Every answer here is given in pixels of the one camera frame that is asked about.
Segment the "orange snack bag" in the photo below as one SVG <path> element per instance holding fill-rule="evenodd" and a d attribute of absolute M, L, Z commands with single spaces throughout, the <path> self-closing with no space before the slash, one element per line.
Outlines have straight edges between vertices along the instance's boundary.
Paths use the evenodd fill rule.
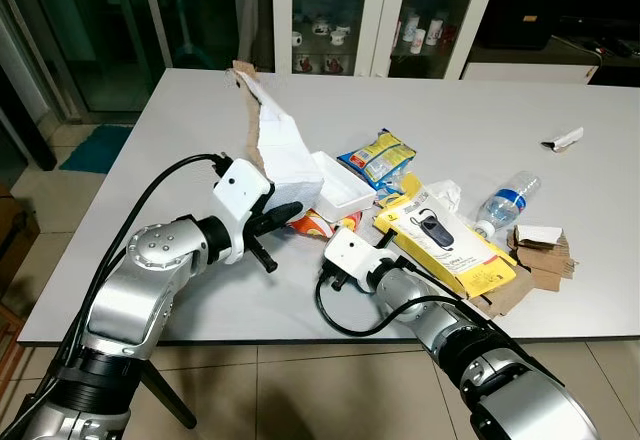
<path fill-rule="evenodd" d="M 364 216 L 364 212 L 356 211 L 351 215 L 344 216 L 338 221 L 325 220 L 315 210 L 308 210 L 300 219 L 289 222 L 289 226 L 298 234 L 306 236 L 315 236 L 315 238 L 329 239 L 342 228 L 349 230 L 357 230 L 358 225 Z"/>

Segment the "white foam food box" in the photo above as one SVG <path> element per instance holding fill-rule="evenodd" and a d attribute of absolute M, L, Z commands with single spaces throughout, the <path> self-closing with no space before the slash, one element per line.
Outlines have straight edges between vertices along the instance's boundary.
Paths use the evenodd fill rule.
<path fill-rule="evenodd" d="M 311 153 L 311 160 L 324 179 L 312 210 L 323 219 L 337 222 L 352 213 L 370 210 L 375 206 L 375 190 L 337 158 L 316 151 Z"/>

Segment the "yellow blue snack bag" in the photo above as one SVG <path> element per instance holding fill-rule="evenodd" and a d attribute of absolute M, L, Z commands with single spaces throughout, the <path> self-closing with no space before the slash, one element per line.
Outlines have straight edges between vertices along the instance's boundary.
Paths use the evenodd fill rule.
<path fill-rule="evenodd" d="M 396 134 L 381 129 L 374 142 L 335 158 L 364 179 L 380 196 L 389 196 L 404 192 L 403 178 L 416 153 L 416 149 Z"/>

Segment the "crumpled clear plastic wrap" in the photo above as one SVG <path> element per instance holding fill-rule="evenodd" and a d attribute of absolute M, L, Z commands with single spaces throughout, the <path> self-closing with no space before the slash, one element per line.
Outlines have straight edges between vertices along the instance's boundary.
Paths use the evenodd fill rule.
<path fill-rule="evenodd" d="M 417 194 L 429 194 L 452 213 L 457 213 L 460 210 L 461 193 L 460 185 L 452 180 L 434 181 L 431 184 L 421 185 L 416 190 L 416 196 Z"/>

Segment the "black table leg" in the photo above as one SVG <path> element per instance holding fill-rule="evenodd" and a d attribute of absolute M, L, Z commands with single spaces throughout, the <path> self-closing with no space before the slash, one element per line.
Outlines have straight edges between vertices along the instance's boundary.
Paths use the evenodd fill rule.
<path fill-rule="evenodd" d="M 178 420 L 186 428 L 195 428 L 197 426 L 195 413 L 180 399 L 177 391 L 160 375 L 160 371 L 157 370 L 150 359 L 142 362 L 140 381 L 173 414 L 175 420 Z"/>

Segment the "teal floor mat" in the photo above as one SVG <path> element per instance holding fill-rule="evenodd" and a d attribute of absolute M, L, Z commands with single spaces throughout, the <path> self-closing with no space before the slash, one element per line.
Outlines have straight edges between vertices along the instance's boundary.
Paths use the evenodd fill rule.
<path fill-rule="evenodd" d="M 96 126 L 59 169 L 108 174 L 131 133 L 131 126 Z"/>

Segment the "yellow blister pack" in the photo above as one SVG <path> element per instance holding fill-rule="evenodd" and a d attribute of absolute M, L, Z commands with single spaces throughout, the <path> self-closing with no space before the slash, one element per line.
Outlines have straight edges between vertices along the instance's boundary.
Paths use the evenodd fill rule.
<path fill-rule="evenodd" d="M 471 229 L 429 194 L 417 194 L 422 184 L 415 174 L 403 178 L 404 192 L 389 196 L 375 216 L 381 233 L 392 231 L 392 242 L 408 257 L 462 297 L 475 298 L 515 279 L 512 258 Z"/>

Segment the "clear plastic water bottle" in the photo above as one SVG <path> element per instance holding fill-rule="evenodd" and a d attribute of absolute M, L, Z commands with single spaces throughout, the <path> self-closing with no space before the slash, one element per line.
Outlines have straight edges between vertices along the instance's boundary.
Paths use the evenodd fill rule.
<path fill-rule="evenodd" d="M 518 171 L 506 183 L 481 203 L 474 222 L 477 234 L 490 238 L 508 228 L 529 206 L 532 196 L 539 192 L 541 179 L 534 172 Z"/>

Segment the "brown cardboard carton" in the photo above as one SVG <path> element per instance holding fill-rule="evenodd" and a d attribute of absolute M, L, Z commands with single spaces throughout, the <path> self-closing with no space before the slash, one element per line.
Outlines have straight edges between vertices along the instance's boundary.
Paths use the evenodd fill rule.
<path fill-rule="evenodd" d="M 38 235 L 35 213 L 0 185 L 0 281 L 13 280 Z"/>

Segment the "white paper scrap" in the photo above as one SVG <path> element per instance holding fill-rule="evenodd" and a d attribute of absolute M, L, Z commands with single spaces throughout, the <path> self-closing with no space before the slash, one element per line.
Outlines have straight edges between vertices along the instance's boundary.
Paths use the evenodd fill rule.
<path fill-rule="evenodd" d="M 549 228 L 549 226 L 517 225 L 512 231 L 515 234 L 517 245 L 527 248 L 552 249 L 561 243 L 562 228 Z"/>

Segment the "torn brown cardboard scraps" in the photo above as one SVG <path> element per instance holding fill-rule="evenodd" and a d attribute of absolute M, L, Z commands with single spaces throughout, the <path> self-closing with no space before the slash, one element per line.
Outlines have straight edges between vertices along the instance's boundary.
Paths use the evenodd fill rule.
<path fill-rule="evenodd" d="M 577 265 L 564 233 L 556 248 L 527 248 L 516 244 L 512 233 L 515 228 L 509 230 L 506 239 L 509 257 L 515 262 L 508 262 L 508 266 L 515 266 L 515 279 L 470 300 L 490 317 L 507 315 L 534 289 L 558 292 L 562 281 L 571 279 Z"/>

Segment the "white low sideboard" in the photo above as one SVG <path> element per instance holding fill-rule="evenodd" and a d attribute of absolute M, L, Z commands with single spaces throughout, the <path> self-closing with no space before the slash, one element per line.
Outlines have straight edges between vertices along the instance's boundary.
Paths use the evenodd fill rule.
<path fill-rule="evenodd" d="M 550 39 L 543 50 L 472 48 L 462 80 L 480 82 L 590 83 L 602 65 L 602 56 L 575 44 Z"/>

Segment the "small white crumpled wrapper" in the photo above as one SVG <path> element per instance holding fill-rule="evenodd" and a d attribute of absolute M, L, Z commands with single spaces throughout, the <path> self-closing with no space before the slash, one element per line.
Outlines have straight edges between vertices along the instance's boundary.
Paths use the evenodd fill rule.
<path fill-rule="evenodd" d="M 580 128 L 567 130 L 567 132 L 562 132 L 561 134 L 554 135 L 554 137 L 545 139 L 540 143 L 540 146 L 559 153 L 579 142 L 584 133 L 585 129 L 580 126 Z"/>

